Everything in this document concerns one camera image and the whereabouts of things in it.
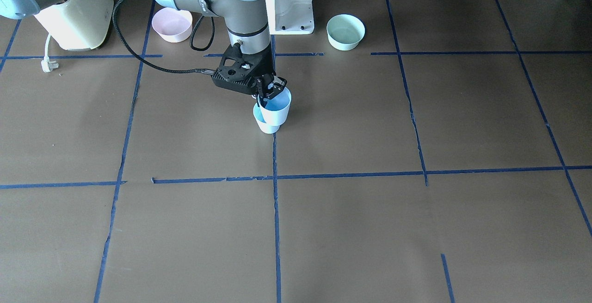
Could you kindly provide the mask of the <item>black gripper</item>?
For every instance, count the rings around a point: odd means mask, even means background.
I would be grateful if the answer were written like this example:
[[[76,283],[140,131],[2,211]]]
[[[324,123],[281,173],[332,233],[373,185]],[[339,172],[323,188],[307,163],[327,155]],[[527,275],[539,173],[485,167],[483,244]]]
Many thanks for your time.
[[[288,81],[283,77],[273,74],[264,74],[254,78],[255,93],[253,97],[257,100],[260,108],[266,108],[269,100],[273,100],[287,86]]]

